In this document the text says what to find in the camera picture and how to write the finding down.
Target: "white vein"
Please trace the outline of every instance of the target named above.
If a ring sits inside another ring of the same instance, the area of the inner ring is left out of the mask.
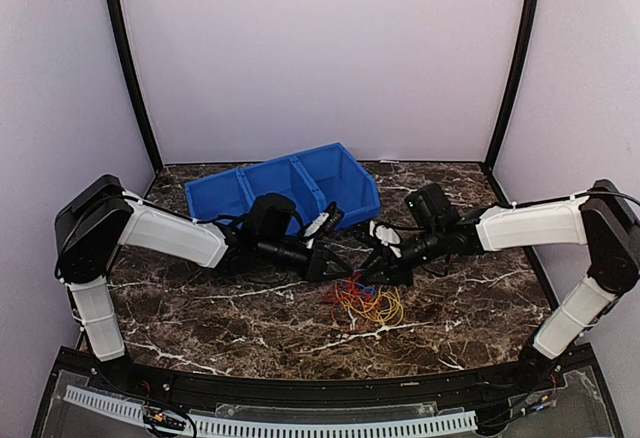
[[[282,296],[282,293],[278,293],[280,290],[286,290],[287,288],[291,288],[292,286],[298,286],[302,283],[307,283],[306,281],[296,281],[295,283],[289,283],[286,285],[276,286],[274,288],[265,288],[264,290],[258,291],[247,291],[246,293],[236,293],[234,295],[209,295],[209,296],[199,296],[196,300],[231,300],[233,298],[244,298],[245,296],[255,296],[255,295],[263,295],[265,293],[276,293]]]
[[[340,248],[342,250],[349,250],[349,251],[370,251],[371,248],[363,248],[363,247],[353,247],[353,246],[346,246],[346,245],[341,245],[340,243],[331,243],[331,246],[335,246],[336,248]]]
[[[125,286],[141,286],[141,285],[159,285],[160,283],[154,283],[152,281],[136,281],[135,283],[123,283],[121,285],[109,285],[109,288],[112,290],[117,290],[118,288],[124,288]]]
[[[158,348],[156,345],[145,345],[143,343],[134,343],[132,341],[127,341],[126,343],[127,343],[127,345],[137,346],[138,348],[144,348],[146,350],[155,351],[158,354],[158,358],[168,358],[170,360],[177,360],[180,363],[183,363],[185,365],[191,365],[191,366],[195,366],[197,368],[201,368],[203,370],[207,370],[207,371],[213,373],[214,375],[225,375],[225,376],[228,376],[229,373],[231,372],[231,370],[233,370],[233,368],[227,368],[225,371],[222,371],[222,370],[218,370],[217,368],[212,368],[210,366],[201,365],[201,364],[196,363],[194,361],[187,360],[184,357],[184,355],[174,355],[173,353],[166,353],[166,352],[162,351],[160,348]]]
[[[416,191],[416,188],[409,188],[406,186],[378,186],[378,188],[380,188],[381,190],[404,190],[408,191],[409,193],[413,193],[414,191]]]
[[[395,326],[387,326],[387,325],[383,325],[380,328],[378,328],[376,331],[371,331],[368,333],[359,333],[356,335],[348,335],[344,338],[341,338],[338,341],[333,341],[331,343],[327,343],[326,345],[322,345],[322,346],[318,346],[316,348],[311,348],[310,350],[304,350],[304,351],[300,351],[299,353],[313,353],[316,351],[322,351],[322,350],[326,350],[328,348],[333,348],[336,346],[340,346],[343,343],[347,343],[349,341],[355,340],[356,338],[371,338],[374,337],[376,339],[380,338],[380,333],[384,333],[387,331],[392,331],[392,330],[401,330],[404,328],[414,328],[416,326],[427,326],[427,325],[433,325],[432,322],[420,322],[420,323],[407,323],[405,325],[395,325]]]
[[[491,283],[491,285],[489,285],[489,288],[496,286],[500,281],[504,280],[505,278],[511,276],[511,275],[515,275],[516,273],[522,273],[525,270],[516,270],[516,271],[511,271],[509,273],[505,273],[504,275],[500,275],[497,278],[486,278],[483,277],[482,280],[479,280],[477,278],[467,278],[466,281],[475,281],[476,283]]]
[[[447,366],[453,370],[464,371],[464,367],[457,364],[455,361],[453,361],[453,359],[451,360],[453,361],[453,363],[447,363],[446,361],[441,360],[440,358],[438,358],[438,361],[442,363],[444,366]]]

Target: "black cable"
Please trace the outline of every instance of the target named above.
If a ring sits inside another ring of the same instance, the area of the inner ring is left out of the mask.
[[[630,201],[631,203],[634,203],[637,206],[640,206],[640,200],[631,195],[620,193],[618,191],[599,191],[599,190],[588,190],[588,191],[583,191],[581,193],[576,193],[575,195],[572,195],[572,196],[559,196],[557,198],[547,198],[544,200],[526,201],[523,203],[515,203],[515,204],[496,202],[494,203],[494,206],[499,206],[500,208],[512,208],[517,210],[520,208],[529,208],[531,206],[536,206],[536,205],[546,205],[549,203],[556,203],[559,201],[569,201],[572,197],[584,198],[585,196],[614,196],[618,198],[623,198],[627,201]]]
[[[226,215],[226,214],[221,214],[216,216],[215,218],[213,218],[212,220],[206,220],[206,221],[201,221],[200,223],[216,223],[218,221],[222,221],[222,220],[235,220],[236,218],[238,218],[236,215]]]
[[[427,268],[425,265],[420,265],[420,268],[422,268],[427,273],[431,273],[433,276],[437,278],[444,278],[445,276],[449,275],[450,263],[451,263],[451,253],[449,253],[444,259],[444,264],[445,264],[444,271],[431,270]]]
[[[124,198],[125,200],[129,200],[129,201],[141,201],[142,203],[147,205],[149,208],[155,208],[156,210],[164,211],[165,213],[173,215],[173,216],[175,216],[177,218],[182,218],[183,220],[194,221],[194,219],[192,217],[190,217],[190,216],[183,215],[182,213],[178,213],[177,211],[170,210],[169,208],[165,208],[164,206],[156,205],[152,201],[147,201],[147,200],[145,200],[143,198],[138,198],[137,196],[114,195],[114,198]],[[202,220],[195,220],[195,222],[196,223],[202,223],[202,224],[208,223],[208,221],[202,221]]]
[[[598,191],[598,190],[593,190],[593,191],[585,191],[584,193],[580,194],[581,196],[584,195],[589,195],[589,196],[616,196],[618,198],[623,198],[627,201],[630,201],[631,203],[640,206],[640,200],[638,198],[635,198],[631,195],[627,195],[625,193],[620,193],[618,191]]]
[[[470,386],[488,386],[489,388],[495,388],[496,390],[510,390],[511,388],[515,387],[516,384],[515,383],[498,384],[498,383],[491,383],[489,381],[478,381],[476,383],[471,384]]]
[[[498,418],[503,417],[504,415],[511,413],[515,408],[517,408],[518,406],[522,405],[523,403],[525,403],[529,397],[531,395],[533,395],[536,390],[538,389],[538,387],[542,384],[542,382],[546,379],[546,377],[541,377],[540,379],[538,379],[538,381],[536,382],[536,384],[533,386],[533,388],[531,389],[531,391],[529,391],[526,395],[524,395],[522,398],[520,398],[518,401],[516,401],[513,405],[509,406],[505,411],[503,411],[502,413],[499,413],[498,415],[494,416],[493,418],[489,418],[488,420],[484,420],[481,423],[478,423],[478,426],[484,426],[489,424],[489,426],[498,426],[499,423],[495,423],[493,425],[491,425],[490,423],[496,421]]]
[[[127,396],[129,398],[136,399],[136,400],[141,400],[142,402],[151,403],[151,404],[157,406],[158,408],[160,408],[160,412],[171,411],[172,413],[175,413],[180,418],[182,418],[183,420],[188,422],[189,425],[191,426],[191,430],[193,432],[192,435],[191,435],[191,438],[198,438],[198,430],[196,428],[196,423],[195,423],[195,421],[193,421],[193,418],[191,418],[191,416],[189,416],[188,413],[185,413],[184,411],[178,409],[177,407],[169,405],[168,403],[164,403],[164,402],[162,402],[160,400],[155,400],[153,398],[145,397],[145,396],[142,396],[142,395],[136,395],[135,393],[130,393],[128,391],[124,391],[122,388],[114,385],[111,382],[111,380],[105,376],[105,374],[100,369],[100,364],[99,363],[96,364],[94,369],[98,372],[100,377],[107,383],[107,385],[109,385],[111,388],[116,390],[119,394]],[[179,436],[181,434],[182,434],[182,432],[179,432],[179,433],[176,433],[175,436]]]
[[[295,220],[298,222],[298,226],[300,227],[300,230],[304,230],[305,228],[304,220],[302,219],[302,216],[300,216],[300,213],[298,213],[298,210],[293,210],[292,214]]]
[[[529,416],[534,413],[539,413],[540,411],[546,410],[549,406],[555,406],[552,401],[548,401],[551,399],[551,396],[553,396],[554,392],[555,392],[555,388],[554,388],[554,391],[542,397],[544,398],[544,400],[539,398],[537,402],[520,408],[520,410],[518,410],[518,413],[512,416],[511,418],[509,418],[508,420],[500,421],[498,423],[493,423],[489,426],[491,427],[507,426],[509,423],[513,423],[514,421],[519,420],[520,418],[524,418],[525,416]]]
[[[376,221],[376,228],[378,226],[386,226],[387,228],[400,231],[429,231],[427,228],[421,228],[419,226],[394,225],[393,223],[389,223],[387,221]]]
[[[498,418],[502,418],[504,415],[511,413],[514,409],[516,409],[518,406],[522,405],[523,403],[525,403],[529,397],[531,395],[533,395],[535,393],[535,388],[533,390],[531,390],[529,393],[527,393],[524,397],[520,398],[518,401],[516,401],[513,405],[511,405],[509,408],[507,408],[505,411],[503,411],[502,413],[499,413],[498,415],[494,416],[493,418],[489,418],[488,420],[484,420],[481,423],[478,423],[478,426],[484,426],[484,425],[489,425],[489,426],[499,426],[501,422],[498,423],[493,423],[494,421],[496,421]]]

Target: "wire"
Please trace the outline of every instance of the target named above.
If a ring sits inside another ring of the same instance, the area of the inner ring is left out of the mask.
[[[598,190],[593,190],[593,191],[585,191],[584,193],[580,193],[580,195],[589,195],[589,196],[616,196],[618,198],[623,198],[627,201],[630,201],[631,203],[640,206],[640,200],[638,198],[635,198],[631,195],[627,195],[625,193],[620,193],[618,191],[598,191]]]
[[[238,218],[239,218],[239,217],[238,217],[238,216],[236,216],[236,215],[227,215],[227,214],[224,214],[224,213],[223,213],[223,214],[221,214],[221,215],[216,216],[215,218],[213,218],[213,219],[211,219],[211,220],[207,220],[206,222],[207,222],[207,223],[216,223],[216,222],[218,222],[218,221],[222,221],[222,220],[229,220],[229,221],[232,221],[232,220],[236,220],[236,219],[238,219]]]
[[[528,405],[529,407],[532,407],[532,406],[534,407],[533,411],[538,411],[536,405],[545,404],[545,407],[546,407],[547,406],[546,403],[549,402],[549,398],[551,398],[551,396],[553,396],[553,394],[556,392],[556,390],[558,388],[558,380],[553,375],[553,373],[550,373],[548,378],[553,383],[553,388],[552,388],[550,393],[546,393],[542,397],[540,397],[537,400],[537,403],[533,403],[531,405]],[[518,410],[518,414],[516,414],[515,416],[512,416],[512,417],[508,418],[507,420],[496,422],[496,420],[498,420],[499,418],[503,417],[504,415],[506,415],[508,413],[511,413],[516,408],[518,408],[520,405],[522,405],[523,403],[526,403],[526,401],[531,397],[531,395],[533,395],[536,392],[537,388],[542,384],[542,382],[544,380],[545,380],[545,378],[541,377],[538,380],[538,382],[535,384],[535,386],[531,389],[531,391],[529,393],[524,395],[522,398],[520,398],[518,401],[516,401],[513,405],[509,406],[509,408],[507,408],[502,413],[494,416],[493,418],[489,418],[488,420],[485,420],[485,421],[483,421],[481,423],[478,423],[478,426],[483,426],[483,425],[489,425],[490,427],[504,426],[504,425],[507,425],[509,423],[512,423],[512,422],[516,421],[518,418],[522,418],[522,417],[526,416],[527,414],[529,414],[531,411],[529,411],[529,413],[528,413],[527,410],[526,410],[526,407],[523,407],[522,409]]]
[[[498,383],[491,383],[489,381],[478,381],[476,383],[471,384],[470,386],[488,386],[490,388],[495,388],[496,390],[510,390],[516,385],[515,383],[498,384]]]
[[[366,286],[358,280],[362,275],[356,271],[349,279],[334,284],[325,301],[331,303],[331,318],[338,323],[336,308],[342,307],[352,322],[354,315],[381,326],[396,326],[404,319],[404,305],[397,287]]]
[[[185,420],[185,422],[188,422],[189,426],[191,426],[191,431],[192,431],[191,438],[198,438],[198,430],[196,428],[196,423],[195,423],[195,421],[193,421],[193,418],[191,418],[191,416],[189,416],[188,413],[185,413],[184,411],[178,409],[177,407],[169,405],[168,403],[164,403],[164,402],[162,402],[160,400],[155,400],[153,398],[149,398],[148,396],[144,397],[144,396],[141,396],[141,395],[136,395],[135,393],[130,393],[128,391],[124,391],[122,388],[114,385],[111,382],[111,380],[105,376],[105,374],[100,369],[100,364],[99,363],[96,363],[96,366],[94,367],[94,369],[98,372],[100,377],[107,383],[107,385],[109,385],[111,388],[116,390],[119,394],[127,396],[129,398],[136,399],[136,400],[141,400],[141,401],[143,401],[145,403],[151,403],[151,404],[159,407],[160,408],[160,412],[171,411],[172,413],[175,413],[180,418]],[[143,383],[143,386],[146,383],[145,388],[148,389],[149,392],[151,392],[151,387],[149,386],[149,384],[146,381],[142,382],[142,383]],[[177,433],[174,436],[179,436],[181,434],[182,434],[182,432]]]
[[[422,228],[420,226],[395,225],[393,223],[389,223],[388,221],[376,221],[376,228],[378,226],[386,226],[387,228],[392,228],[394,230],[400,231],[429,231],[428,228]]]
[[[618,198],[623,198],[627,201],[630,201],[631,203],[634,203],[637,206],[640,206],[640,200],[638,198],[635,198],[631,195],[627,195],[625,193],[620,193],[618,191],[599,191],[599,190],[587,190],[587,191],[583,191],[582,193],[577,193],[575,195],[572,196],[559,196],[557,198],[547,198],[544,200],[538,200],[538,201],[526,201],[523,203],[502,203],[502,202],[497,202],[494,204],[494,206],[499,206],[500,208],[515,208],[515,209],[520,209],[520,208],[529,208],[531,206],[536,206],[536,205],[546,205],[549,203],[556,203],[558,201],[569,201],[572,198],[584,198],[585,196],[614,196],[614,197],[618,197]]]
[[[444,265],[445,265],[444,271],[431,270],[427,268],[425,265],[420,265],[420,268],[422,268],[424,271],[432,274],[437,278],[444,278],[445,276],[449,275],[450,263],[451,263],[451,253],[449,253],[444,259]]]

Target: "black edge trim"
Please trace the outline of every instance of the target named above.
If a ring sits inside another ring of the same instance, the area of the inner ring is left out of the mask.
[[[498,183],[498,180],[496,180],[496,177],[493,175],[493,172],[491,171],[491,169],[487,165],[482,165],[480,168],[482,169],[482,172],[487,177],[489,186],[493,190],[493,193],[496,195],[496,198],[498,199],[498,201],[501,201],[503,203],[507,202],[508,201],[507,197],[504,194],[504,191],[502,190],[500,183]],[[544,293],[544,296],[547,298],[547,301],[549,302],[549,306],[551,307],[552,310],[555,310],[556,308],[558,308],[560,303],[558,302],[558,297],[553,291],[553,287],[551,286],[549,277],[547,276],[547,273],[544,271],[544,268],[542,267],[542,263],[540,262],[540,258],[538,257],[536,250],[531,246],[525,246],[522,249],[524,251],[524,254],[527,257],[527,260],[529,261],[529,264],[531,265],[531,268],[533,269],[533,272],[538,277],[538,282],[540,283],[540,287],[542,288],[542,292]]]
[[[138,128],[140,128],[140,134],[144,146],[147,149],[149,160],[155,172],[162,170],[162,158],[160,157],[160,151],[158,150],[158,144],[153,136],[153,130],[151,129],[151,122],[149,121],[149,115],[147,109],[144,106],[144,100],[142,99],[142,92],[140,90],[140,83],[138,83],[138,76],[133,64],[133,57],[131,55],[131,47],[129,46],[129,39],[127,37],[127,30],[124,24],[124,16],[122,14],[122,4],[120,0],[107,0],[107,7],[109,8],[109,17],[111,18],[111,27],[113,29],[113,37],[116,41],[116,47],[118,48],[118,55],[120,57],[120,65],[122,66],[122,74],[127,84],[127,90],[129,91],[129,99],[133,106],[133,112],[136,115],[136,121],[138,122]]]
[[[469,161],[469,160],[450,160],[450,161],[441,161],[441,160],[389,160],[389,161],[380,161],[380,160],[356,160],[358,163],[434,163],[434,164],[454,164],[454,165],[480,165],[482,166],[484,163],[482,161]],[[204,162],[193,162],[193,163],[165,163],[164,166],[198,166],[198,165],[244,165],[246,163],[262,163],[261,161],[204,161]]]
[[[598,387],[600,388],[600,394],[602,395],[602,400],[604,401],[605,408],[607,409],[607,413],[609,415],[609,422],[611,424],[611,428],[613,429],[613,436],[616,438],[623,438],[624,433],[622,432],[622,425],[620,424],[620,418],[618,417],[618,412],[616,411],[615,405],[613,403],[613,398],[611,398],[611,393],[609,392],[609,387],[607,386],[607,382],[604,379],[604,374],[602,373],[602,369],[599,366],[592,366],[593,374],[596,377],[596,382],[598,383]]]
[[[531,38],[531,30],[533,28],[533,19],[536,14],[537,3],[538,0],[524,0],[522,5],[522,15],[520,17],[516,46],[513,51],[513,59],[511,60],[509,78],[507,78],[507,85],[502,97],[502,104],[500,105],[500,111],[498,112],[496,126],[493,130],[489,150],[487,151],[487,156],[484,160],[484,164],[490,170],[493,170],[493,167],[496,165],[498,155],[500,154],[500,148],[502,147],[504,136],[507,132],[507,127],[509,126],[509,119],[511,118],[513,105],[516,101],[518,86],[520,85],[520,78],[522,77],[522,70],[524,69],[524,63],[527,57],[527,50],[529,48],[529,40]]]
[[[144,195],[142,195],[142,197],[145,200],[149,197],[149,193],[151,193],[151,190],[153,189],[153,187],[157,183],[158,177],[160,176],[160,171],[156,171],[156,174],[153,176],[153,180],[151,180],[151,183],[149,183],[149,186],[145,190]]]
[[[31,432],[31,438],[40,438],[44,432],[44,424],[49,413],[49,402],[51,401],[51,395],[58,382],[57,366],[54,365],[54,369],[49,373],[47,384],[44,387],[42,393],[42,399],[40,400],[40,406],[38,406],[38,413],[36,414],[36,420],[33,424],[33,431]]]
[[[591,366],[598,378],[598,385],[605,397],[609,419],[615,430],[620,430],[617,414],[608,396],[593,349],[589,343],[572,347],[560,358],[563,372]],[[60,370],[67,370],[90,378],[90,386],[109,391],[109,386],[99,376],[91,374],[95,359],[83,352],[61,348],[53,366],[51,377]],[[215,411],[217,405],[246,404],[294,408],[343,408],[372,407],[435,401],[438,408],[459,408],[482,411],[503,406],[516,391],[486,393],[472,385],[478,380],[500,377],[513,373],[517,363],[505,363],[476,370],[465,370],[437,375],[421,375],[406,378],[361,381],[287,381],[250,378],[233,378],[166,370],[133,364],[131,371],[151,383],[152,389],[162,389],[162,383],[171,383],[171,392],[160,393],[156,398],[183,409],[198,408]],[[541,388],[550,386],[542,384]],[[39,421],[33,437],[43,425],[53,386],[48,386],[40,403]]]

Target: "brown marble surface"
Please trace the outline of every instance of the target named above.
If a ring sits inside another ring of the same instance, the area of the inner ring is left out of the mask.
[[[236,165],[165,168],[148,198],[188,213],[184,184]],[[462,210],[495,197],[475,164],[364,163],[376,181],[382,218],[413,225],[403,198],[440,183]],[[352,265],[369,250],[345,232],[327,241]],[[402,290],[404,321],[382,327],[359,319],[345,332],[322,298],[330,283],[303,282],[267,265],[220,276],[183,260],[125,248],[111,294],[136,362],[250,378],[368,379],[410,377],[504,363],[517,357],[549,314],[521,250],[456,257],[437,278],[420,269]]]

